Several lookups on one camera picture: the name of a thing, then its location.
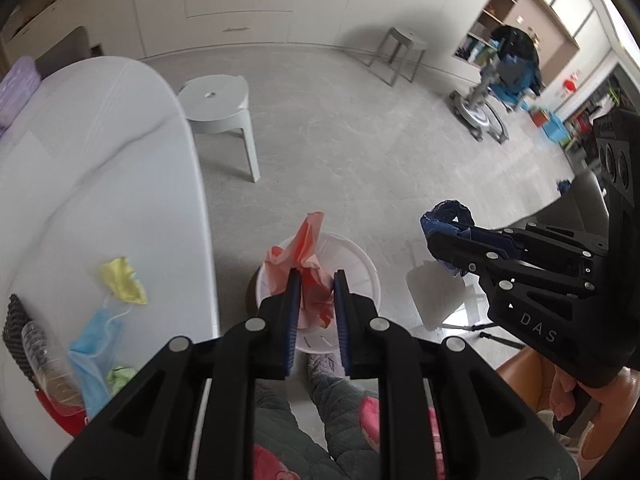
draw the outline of hand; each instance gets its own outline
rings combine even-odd
[[[602,405],[591,419],[593,429],[585,439],[581,450],[582,456],[591,460],[607,452],[631,415],[640,397],[640,374],[629,368],[622,368],[607,386],[589,388],[556,367],[549,405],[558,420],[570,415],[575,409],[572,391],[578,384]]]

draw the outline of crumpled orange paper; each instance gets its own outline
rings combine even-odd
[[[334,279],[321,269],[316,257],[316,243],[323,219],[322,212],[306,215],[305,221],[289,245],[285,249],[273,246],[267,252],[264,261],[272,296],[285,291],[292,268],[302,274],[302,302],[298,328],[327,328],[334,318]]]

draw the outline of purple plastic package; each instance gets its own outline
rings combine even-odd
[[[11,126],[40,86],[33,58],[22,56],[0,82],[0,135]]]

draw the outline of white marble table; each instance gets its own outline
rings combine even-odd
[[[64,348],[105,295],[98,265],[128,256],[149,296],[117,362],[140,368],[174,335],[218,336],[209,219],[193,137],[169,85],[133,60],[44,80],[0,138],[0,317],[9,294]],[[46,475],[70,437],[0,344],[0,411]]]

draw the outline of gray stool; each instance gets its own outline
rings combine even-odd
[[[380,46],[376,50],[376,53],[373,55],[373,57],[371,58],[371,61],[369,61],[367,66],[373,65],[373,62],[375,60],[380,59],[382,57],[382,51],[385,47],[386,40],[388,40],[390,36],[398,42],[398,45],[394,49],[394,52],[391,55],[391,59],[389,59],[389,65],[391,65],[394,62],[394,59],[396,58],[396,56],[398,55],[398,52],[400,51],[401,45],[404,45],[404,47],[406,48],[406,52],[404,53],[404,56],[402,56],[400,63],[398,63],[398,67],[396,68],[396,73],[391,79],[391,83],[387,81],[385,81],[385,83],[388,84],[389,86],[395,85],[396,79],[398,79],[398,76],[400,75],[400,73],[402,72],[402,69],[404,68],[404,64],[406,63],[406,60],[409,57],[409,53],[412,50],[418,50],[420,51],[420,57],[418,57],[418,61],[415,63],[414,73],[411,75],[411,79],[407,78],[404,75],[402,76],[409,83],[413,83],[415,79],[415,74],[418,72],[418,67],[420,66],[420,62],[422,61],[422,56],[424,56],[424,51],[427,50],[427,42],[424,41],[419,36],[417,36],[414,33],[414,31],[412,31],[410,28],[391,27],[388,30],[388,32],[385,34],[385,39],[382,40],[382,42],[380,43]]]

